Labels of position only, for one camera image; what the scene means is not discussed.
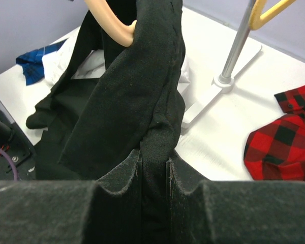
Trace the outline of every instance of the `metal bar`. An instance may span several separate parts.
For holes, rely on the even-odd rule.
[[[249,20],[255,1],[256,0],[250,0],[249,5],[244,13],[244,17],[239,25],[235,40],[233,42],[232,48],[230,49],[226,64],[221,74],[223,78],[231,77],[234,67],[239,58],[239,55],[249,36],[250,33]]]

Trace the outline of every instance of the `screw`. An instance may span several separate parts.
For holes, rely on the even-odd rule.
[[[14,161],[14,163],[18,162],[19,158],[17,156],[13,156],[12,157],[12,161]]]

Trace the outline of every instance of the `cable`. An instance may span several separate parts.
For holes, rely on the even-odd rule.
[[[1,148],[0,148],[0,154],[2,156],[4,156],[5,159],[8,161],[8,163],[10,164],[12,172],[14,174],[14,181],[18,181],[18,172],[17,172],[16,165],[14,164],[12,159],[9,157],[9,155],[4,150],[2,150]]]

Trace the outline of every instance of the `table surface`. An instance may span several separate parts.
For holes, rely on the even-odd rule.
[[[189,107],[221,71],[236,32],[186,8],[182,31],[192,81],[184,96]],[[248,39],[247,45],[255,44],[259,43]],[[233,91],[216,99],[183,132],[176,147],[184,160],[211,180],[251,180],[242,160],[246,139],[283,115],[274,94],[305,85],[305,64],[263,45],[235,79]],[[43,130],[29,130],[25,122],[49,92],[45,81],[26,86],[20,66],[0,75],[0,100],[32,144],[41,139]]]

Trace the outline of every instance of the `white cloth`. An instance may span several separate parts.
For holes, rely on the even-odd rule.
[[[57,83],[60,76],[67,69],[70,62],[73,49],[76,44],[77,36],[79,33],[77,28],[72,31],[70,37],[62,45],[60,50],[52,52],[43,56],[42,62],[44,66],[45,81],[49,87],[54,86]],[[103,50],[97,50],[91,52],[83,64],[78,68],[76,74],[73,76],[74,79],[84,78],[99,78],[105,72],[105,60]],[[181,76],[178,81],[177,90],[184,94],[190,85],[189,75],[189,62],[188,58],[185,57],[184,63],[181,69]]]

